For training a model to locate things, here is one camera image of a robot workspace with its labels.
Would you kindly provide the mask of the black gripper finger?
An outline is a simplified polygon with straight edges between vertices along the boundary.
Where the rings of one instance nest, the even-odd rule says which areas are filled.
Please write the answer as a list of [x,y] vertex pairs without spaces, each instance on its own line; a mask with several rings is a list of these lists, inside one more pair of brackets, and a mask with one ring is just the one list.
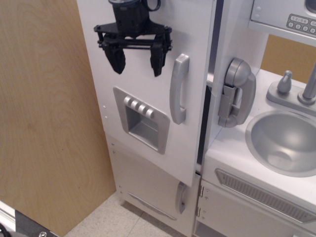
[[124,41],[103,41],[102,48],[113,70],[121,74],[125,68]]
[[162,43],[154,43],[153,46],[151,46],[150,48],[150,52],[151,66],[154,71],[155,77],[158,77],[161,75],[162,68],[165,65],[167,49]]

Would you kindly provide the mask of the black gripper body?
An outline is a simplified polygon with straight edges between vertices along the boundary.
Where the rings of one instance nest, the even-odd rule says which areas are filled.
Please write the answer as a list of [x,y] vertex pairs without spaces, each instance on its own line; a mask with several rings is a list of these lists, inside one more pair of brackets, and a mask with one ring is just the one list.
[[151,21],[150,12],[159,10],[161,1],[150,7],[146,0],[111,0],[115,22],[97,25],[98,43],[124,41],[123,48],[150,49],[154,43],[162,43],[167,51],[172,49],[172,29]]

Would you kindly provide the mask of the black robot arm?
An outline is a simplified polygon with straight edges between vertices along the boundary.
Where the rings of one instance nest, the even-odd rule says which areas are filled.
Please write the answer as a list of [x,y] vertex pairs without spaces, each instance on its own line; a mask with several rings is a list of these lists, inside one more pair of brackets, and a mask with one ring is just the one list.
[[98,44],[113,70],[121,74],[125,68],[124,49],[146,49],[156,77],[161,75],[166,54],[172,49],[172,28],[153,22],[150,12],[159,10],[161,1],[150,8],[146,0],[111,0],[116,21],[97,25]]

